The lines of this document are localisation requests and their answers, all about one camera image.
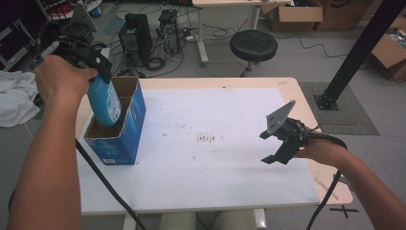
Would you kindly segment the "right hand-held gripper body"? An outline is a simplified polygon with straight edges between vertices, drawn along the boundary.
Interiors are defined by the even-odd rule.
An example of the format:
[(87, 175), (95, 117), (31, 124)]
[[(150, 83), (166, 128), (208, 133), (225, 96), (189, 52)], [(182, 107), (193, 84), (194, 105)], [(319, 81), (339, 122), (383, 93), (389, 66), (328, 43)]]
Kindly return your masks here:
[(266, 116), (266, 133), (282, 141), (274, 157), (293, 157), (305, 144), (305, 125), (300, 120), (288, 117), (295, 104), (296, 101), (291, 100)]

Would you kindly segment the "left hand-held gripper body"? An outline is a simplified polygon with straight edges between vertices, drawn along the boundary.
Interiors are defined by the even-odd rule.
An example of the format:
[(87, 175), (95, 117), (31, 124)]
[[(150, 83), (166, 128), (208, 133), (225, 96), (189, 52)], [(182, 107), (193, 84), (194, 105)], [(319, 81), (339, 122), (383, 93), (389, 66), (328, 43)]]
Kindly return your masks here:
[(91, 46), (93, 33), (85, 24), (60, 26), (45, 23), (37, 33), (36, 65), (54, 54), (78, 68), (96, 66), (95, 51)]

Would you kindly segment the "blue plastic bottle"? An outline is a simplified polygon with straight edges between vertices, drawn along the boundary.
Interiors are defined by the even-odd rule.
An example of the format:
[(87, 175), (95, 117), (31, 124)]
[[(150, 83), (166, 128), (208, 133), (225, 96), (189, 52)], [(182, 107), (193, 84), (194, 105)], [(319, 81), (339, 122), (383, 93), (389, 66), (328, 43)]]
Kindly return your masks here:
[(111, 80), (98, 74), (89, 81), (87, 96), (97, 121), (106, 127), (114, 126), (122, 112), (122, 105)]

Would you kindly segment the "blue cardboard box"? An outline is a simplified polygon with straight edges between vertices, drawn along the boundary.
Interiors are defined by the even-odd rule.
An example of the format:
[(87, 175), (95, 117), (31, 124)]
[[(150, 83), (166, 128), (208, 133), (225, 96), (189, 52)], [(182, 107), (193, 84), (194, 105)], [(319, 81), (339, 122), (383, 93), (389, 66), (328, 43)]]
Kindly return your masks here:
[(103, 164), (133, 165), (147, 111), (141, 84), (135, 77), (111, 81), (122, 105), (121, 116), (114, 126), (102, 126), (93, 113), (83, 139)]

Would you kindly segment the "person's right hand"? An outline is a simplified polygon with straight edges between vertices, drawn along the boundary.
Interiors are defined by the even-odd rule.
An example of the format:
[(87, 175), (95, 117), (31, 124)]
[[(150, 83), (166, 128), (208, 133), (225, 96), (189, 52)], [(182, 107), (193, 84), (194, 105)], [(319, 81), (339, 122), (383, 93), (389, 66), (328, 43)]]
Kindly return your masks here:
[(335, 167), (336, 166), (336, 156), (335, 154), (341, 149), (340, 146), (327, 141), (311, 139), (307, 146), (300, 149), (295, 157), (296, 158), (306, 158), (316, 161), (320, 164)]

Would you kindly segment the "person's left hand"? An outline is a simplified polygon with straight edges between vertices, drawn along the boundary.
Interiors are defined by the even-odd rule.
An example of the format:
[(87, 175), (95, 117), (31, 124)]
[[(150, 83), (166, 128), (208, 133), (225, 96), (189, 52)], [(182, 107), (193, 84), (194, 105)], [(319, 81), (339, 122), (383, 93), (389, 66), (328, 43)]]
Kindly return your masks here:
[(38, 92), (45, 104), (79, 106), (88, 81), (97, 76), (94, 68), (74, 67), (62, 57), (50, 55), (34, 68)]

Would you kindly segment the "black computer tower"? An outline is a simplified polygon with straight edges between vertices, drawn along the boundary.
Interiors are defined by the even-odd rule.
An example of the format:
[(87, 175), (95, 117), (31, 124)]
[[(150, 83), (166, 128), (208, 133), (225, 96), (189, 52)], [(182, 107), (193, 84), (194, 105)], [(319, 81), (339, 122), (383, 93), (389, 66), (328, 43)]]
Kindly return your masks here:
[(152, 38), (145, 14), (127, 13), (119, 31), (119, 40), (128, 66), (147, 65), (152, 50)]

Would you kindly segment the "light wooden table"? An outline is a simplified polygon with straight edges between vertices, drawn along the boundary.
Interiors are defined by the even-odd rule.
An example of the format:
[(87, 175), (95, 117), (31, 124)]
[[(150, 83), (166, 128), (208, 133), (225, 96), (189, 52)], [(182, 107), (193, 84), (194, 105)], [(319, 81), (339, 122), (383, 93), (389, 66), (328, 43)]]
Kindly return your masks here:
[[(141, 80), (142, 92), (146, 89), (203, 89), (219, 86), (239, 88), (276, 88), (282, 95), (283, 104), (295, 100), (290, 115), (309, 127), (317, 125), (305, 95), (293, 78), (206, 78), (206, 79), (150, 79)], [(82, 144), (87, 156), (79, 160), (79, 178), (82, 195), (82, 211), (85, 214), (124, 214), (135, 212), (119, 195), (97, 166), (101, 161), (89, 148)], [(332, 204), (345, 204), (352, 200), (349, 189), (339, 183), (335, 169), (305, 161), (313, 178), (319, 197), (318, 203), (327, 196)]]

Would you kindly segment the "grey computer tower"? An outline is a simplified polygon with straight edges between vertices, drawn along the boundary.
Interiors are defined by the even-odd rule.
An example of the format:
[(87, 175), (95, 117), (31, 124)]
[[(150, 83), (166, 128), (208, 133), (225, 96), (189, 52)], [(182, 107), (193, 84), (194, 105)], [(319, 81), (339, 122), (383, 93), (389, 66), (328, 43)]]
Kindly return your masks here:
[(177, 10), (162, 10), (159, 17), (163, 48), (168, 55), (180, 53), (180, 35)]

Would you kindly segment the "white cloth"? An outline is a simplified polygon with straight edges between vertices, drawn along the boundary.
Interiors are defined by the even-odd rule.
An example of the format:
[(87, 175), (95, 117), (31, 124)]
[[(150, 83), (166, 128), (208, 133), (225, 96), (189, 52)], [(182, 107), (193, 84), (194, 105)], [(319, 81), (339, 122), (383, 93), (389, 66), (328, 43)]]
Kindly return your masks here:
[(39, 112), (34, 78), (32, 72), (0, 71), (0, 127), (24, 124)]

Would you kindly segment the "black round stool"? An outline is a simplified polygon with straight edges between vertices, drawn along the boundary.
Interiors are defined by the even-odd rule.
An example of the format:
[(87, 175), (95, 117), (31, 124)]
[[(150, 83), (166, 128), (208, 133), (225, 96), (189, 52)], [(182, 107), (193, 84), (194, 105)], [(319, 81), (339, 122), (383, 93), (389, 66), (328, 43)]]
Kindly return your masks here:
[(270, 60), (278, 50), (277, 40), (270, 34), (258, 30), (246, 30), (234, 34), (230, 40), (232, 53), (247, 62), (241, 73), (248, 77), (254, 62)]

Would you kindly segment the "white-legged desk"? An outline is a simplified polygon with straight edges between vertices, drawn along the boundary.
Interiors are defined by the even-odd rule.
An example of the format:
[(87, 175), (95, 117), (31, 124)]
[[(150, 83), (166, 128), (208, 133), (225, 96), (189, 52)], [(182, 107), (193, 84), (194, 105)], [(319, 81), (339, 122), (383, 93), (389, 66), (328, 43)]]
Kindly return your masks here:
[(252, 30), (257, 28), (260, 7), (263, 5), (270, 6), (280, 6), (283, 4), (290, 3), (291, 0), (192, 0), (192, 4), (198, 9), (198, 20), (197, 20), (197, 48), (200, 55), (200, 60), (202, 63), (208, 63), (209, 58), (206, 51), (204, 43), (204, 29), (203, 29), (203, 11), (207, 7), (218, 7), (218, 6), (252, 6), (252, 19), (251, 26)]

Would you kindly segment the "open cardboard box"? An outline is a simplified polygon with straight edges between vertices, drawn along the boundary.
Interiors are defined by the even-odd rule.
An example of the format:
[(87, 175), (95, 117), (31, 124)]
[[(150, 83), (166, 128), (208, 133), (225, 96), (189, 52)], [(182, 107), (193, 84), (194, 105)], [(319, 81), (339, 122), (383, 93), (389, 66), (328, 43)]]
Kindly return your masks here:
[(323, 21), (323, 7), (317, 0), (262, 5), (260, 11), (272, 32), (308, 32)]

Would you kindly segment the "cardboard box with contents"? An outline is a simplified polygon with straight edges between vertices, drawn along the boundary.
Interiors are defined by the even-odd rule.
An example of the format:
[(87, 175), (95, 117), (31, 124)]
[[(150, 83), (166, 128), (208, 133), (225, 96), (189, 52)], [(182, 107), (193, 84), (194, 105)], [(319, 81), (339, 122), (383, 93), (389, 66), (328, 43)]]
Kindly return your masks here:
[(372, 55), (388, 78), (406, 81), (406, 16), (396, 18), (372, 49)]

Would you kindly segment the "closed cardboard box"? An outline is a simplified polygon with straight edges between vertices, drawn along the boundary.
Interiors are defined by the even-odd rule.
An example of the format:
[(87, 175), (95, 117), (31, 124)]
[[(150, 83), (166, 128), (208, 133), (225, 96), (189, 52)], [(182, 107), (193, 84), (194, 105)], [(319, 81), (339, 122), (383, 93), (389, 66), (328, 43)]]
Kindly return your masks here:
[(323, 21), (314, 26), (316, 32), (354, 30), (373, 0), (317, 0), (323, 7)]

